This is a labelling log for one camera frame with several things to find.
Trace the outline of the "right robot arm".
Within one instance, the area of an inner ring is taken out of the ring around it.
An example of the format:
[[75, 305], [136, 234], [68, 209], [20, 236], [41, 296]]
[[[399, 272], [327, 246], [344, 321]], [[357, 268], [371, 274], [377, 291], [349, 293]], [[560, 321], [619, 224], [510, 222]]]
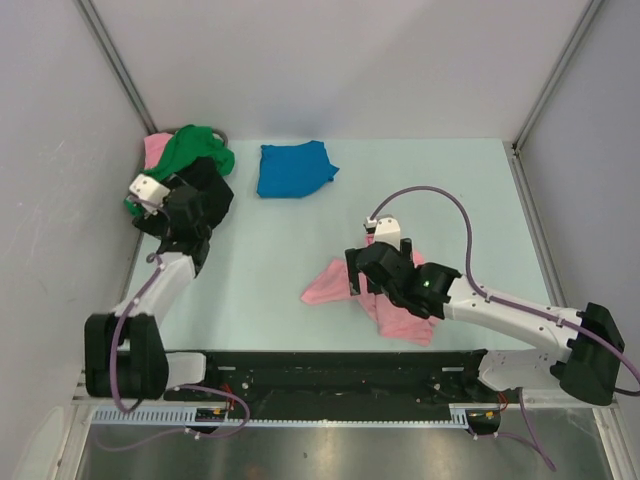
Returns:
[[367, 289], [415, 317], [475, 324], [528, 344], [512, 357], [486, 353], [464, 372], [461, 388], [469, 399], [557, 385], [579, 401], [611, 404], [625, 344], [606, 307], [544, 307], [492, 294], [453, 268], [415, 264], [408, 239], [348, 249], [345, 258], [354, 296]]

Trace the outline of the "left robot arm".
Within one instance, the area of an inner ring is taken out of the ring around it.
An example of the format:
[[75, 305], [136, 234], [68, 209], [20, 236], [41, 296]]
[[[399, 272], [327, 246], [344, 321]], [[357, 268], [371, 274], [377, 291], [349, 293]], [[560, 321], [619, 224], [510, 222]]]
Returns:
[[168, 354], [159, 327], [174, 301], [200, 273], [212, 229], [205, 220], [205, 195], [190, 186], [174, 189], [160, 211], [167, 231], [147, 261], [155, 266], [130, 299], [110, 312], [91, 315], [84, 327], [85, 381], [90, 396], [110, 398], [130, 413], [186, 385], [197, 398], [214, 397], [221, 376], [201, 353]]

